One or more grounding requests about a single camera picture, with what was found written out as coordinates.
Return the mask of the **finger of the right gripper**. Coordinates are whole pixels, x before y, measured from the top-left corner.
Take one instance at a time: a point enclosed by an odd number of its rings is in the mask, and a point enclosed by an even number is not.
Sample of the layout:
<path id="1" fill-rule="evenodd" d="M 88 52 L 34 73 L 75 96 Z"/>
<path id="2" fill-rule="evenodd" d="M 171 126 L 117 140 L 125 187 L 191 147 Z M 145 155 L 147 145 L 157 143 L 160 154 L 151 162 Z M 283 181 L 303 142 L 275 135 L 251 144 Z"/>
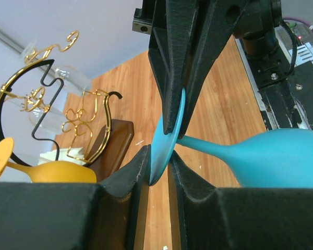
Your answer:
<path id="1" fill-rule="evenodd" d="M 162 101 L 164 134 L 175 128 L 197 13 L 197 1 L 155 2 L 148 56 Z"/>
<path id="2" fill-rule="evenodd" d="M 179 131 L 182 138 L 189 126 L 203 83 L 224 49 L 248 1 L 210 1 L 203 19 L 186 84 L 186 103 Z"/>

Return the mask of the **tall clear champagne flute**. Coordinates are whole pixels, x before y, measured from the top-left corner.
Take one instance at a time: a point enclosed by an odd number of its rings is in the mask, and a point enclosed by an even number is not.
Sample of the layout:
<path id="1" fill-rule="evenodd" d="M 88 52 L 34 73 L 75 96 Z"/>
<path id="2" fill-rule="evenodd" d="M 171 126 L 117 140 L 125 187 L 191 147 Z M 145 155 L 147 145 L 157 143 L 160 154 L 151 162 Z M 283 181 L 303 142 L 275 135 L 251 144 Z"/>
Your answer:
<path id="1" fill-rule="evenodd" d="M 82 96 L 83 91 L 89 91 L 92 81 L 82 72 L 72 66 L 56 66 L 54 77 L 64 81 L 64 89 L 77 96 Z"/>

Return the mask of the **blue plastic goblet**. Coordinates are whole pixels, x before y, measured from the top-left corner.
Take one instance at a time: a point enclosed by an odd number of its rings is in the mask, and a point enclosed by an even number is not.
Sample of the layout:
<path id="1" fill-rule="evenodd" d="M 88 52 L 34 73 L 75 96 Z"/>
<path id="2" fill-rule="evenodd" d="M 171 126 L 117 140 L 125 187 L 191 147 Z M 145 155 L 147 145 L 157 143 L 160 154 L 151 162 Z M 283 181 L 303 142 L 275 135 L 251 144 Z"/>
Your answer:
<path id="1" fill-rule="evenodd" d="M 233 145 L 186 135 L 179 139 L 185 100 L 182 90 L 173 132 L 165 135 L 163 120 L 158 122 L 151 144 L 150 185 L 158 182 L 179 144 L 222 160 L 242 187 L 313 189 L 313 130 L 275 129 Z"/>

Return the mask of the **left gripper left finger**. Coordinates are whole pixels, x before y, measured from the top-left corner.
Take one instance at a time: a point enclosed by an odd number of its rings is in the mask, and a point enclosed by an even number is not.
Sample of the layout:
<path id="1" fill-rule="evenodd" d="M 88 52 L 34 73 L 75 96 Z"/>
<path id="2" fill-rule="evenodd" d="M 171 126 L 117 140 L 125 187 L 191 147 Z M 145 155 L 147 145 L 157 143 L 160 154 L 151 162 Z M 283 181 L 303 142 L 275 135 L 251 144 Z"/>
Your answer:
<path id="1" fill-rule="evenodd" d="M 0 249 L 143 249 L 149 147 L 97 184 L 0 182 Z"/>

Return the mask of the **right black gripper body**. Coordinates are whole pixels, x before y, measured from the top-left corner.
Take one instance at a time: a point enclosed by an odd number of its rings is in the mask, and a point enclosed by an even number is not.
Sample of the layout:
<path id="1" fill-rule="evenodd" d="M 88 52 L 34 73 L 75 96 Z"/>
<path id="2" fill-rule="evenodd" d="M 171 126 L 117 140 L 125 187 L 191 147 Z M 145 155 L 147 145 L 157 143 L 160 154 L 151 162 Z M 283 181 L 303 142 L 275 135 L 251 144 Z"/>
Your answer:
<path id="1" fill-rule="evenodd" d="M 150 35 L 156 78 L 202 83 L 231 36 L 257 40 L 281 17 L 280 1 L 143 1 L 132 30 Z"/>

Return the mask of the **gold and black wine glass rack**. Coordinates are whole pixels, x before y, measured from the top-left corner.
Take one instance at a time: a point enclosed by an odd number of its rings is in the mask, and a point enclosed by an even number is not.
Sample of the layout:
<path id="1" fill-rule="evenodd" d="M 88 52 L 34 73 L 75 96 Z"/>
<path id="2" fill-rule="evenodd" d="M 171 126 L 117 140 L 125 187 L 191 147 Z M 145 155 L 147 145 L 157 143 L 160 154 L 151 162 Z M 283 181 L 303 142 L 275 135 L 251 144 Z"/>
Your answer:
<path id="1" fill-rule="evenodd" d="M 0 86 L 0 141 L 14 141 L 16 169 L 68 162 L 102 181 L 119 170 L 134 125 L 112 118 L 110 104 L 121 93 L 94 88 L 75 69 L 56 66 L 53 51 L 69 50 L 78 38 L 75 30 L 65 45 L 22 52 L 23 67 Z"/>

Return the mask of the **yellow plastic goblet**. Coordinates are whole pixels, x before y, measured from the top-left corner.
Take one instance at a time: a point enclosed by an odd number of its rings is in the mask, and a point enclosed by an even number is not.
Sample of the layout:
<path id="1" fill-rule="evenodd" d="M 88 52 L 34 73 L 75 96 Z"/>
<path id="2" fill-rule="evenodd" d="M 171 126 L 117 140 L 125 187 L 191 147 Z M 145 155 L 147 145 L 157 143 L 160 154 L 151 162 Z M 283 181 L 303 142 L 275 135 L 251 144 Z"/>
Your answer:
<path id="1" fill-rule="evenodd" d="M 34 167 L 10 162 L 13 154 L 14 139 L 0 141 L 0 176 L 6 167 L 11 167 L 27 174 L 35 183 L 96 183 L 93 170 L 69 161 L 51 161 Z"/>

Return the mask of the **short clear wine glass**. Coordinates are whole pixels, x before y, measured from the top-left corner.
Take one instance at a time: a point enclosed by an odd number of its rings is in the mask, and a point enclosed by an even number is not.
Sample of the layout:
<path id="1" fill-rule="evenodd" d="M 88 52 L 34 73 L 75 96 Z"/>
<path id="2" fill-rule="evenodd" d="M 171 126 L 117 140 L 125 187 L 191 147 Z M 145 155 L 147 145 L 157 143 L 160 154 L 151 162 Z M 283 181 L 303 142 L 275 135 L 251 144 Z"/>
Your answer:
<path id="1" fill-rule="evenodd" d="M 35 108 L 34 110 L 30 112 L 23 110 L 20 99 L 6 98 L 5 102 L 14 104 L 17 107 L 18 113 L 27 115 L 29 121 L 34 126 L 39 122 L 40 118 L 44 114 L 44 109 L 42 108 Z M 46 113 L 45 118 L 41 121 L 40 127 L 54 134 L 62 134 L 63 133 L 62 125 L 66 121 L 67 120 L 66 120 L 64 113 L 52 106 L 51 109 Z"/>

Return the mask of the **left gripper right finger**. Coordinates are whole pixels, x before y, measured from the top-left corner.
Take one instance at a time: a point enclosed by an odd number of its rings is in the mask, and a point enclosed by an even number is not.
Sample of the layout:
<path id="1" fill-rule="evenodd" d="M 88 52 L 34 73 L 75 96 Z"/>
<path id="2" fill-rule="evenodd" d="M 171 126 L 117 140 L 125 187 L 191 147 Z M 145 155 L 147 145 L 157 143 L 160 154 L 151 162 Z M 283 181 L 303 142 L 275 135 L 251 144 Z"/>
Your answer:
<path id="1" fill-rule="evenodd" d="M 215 187 L 168 165 L 173 249 L 313 249 L 313 189 Z"/>

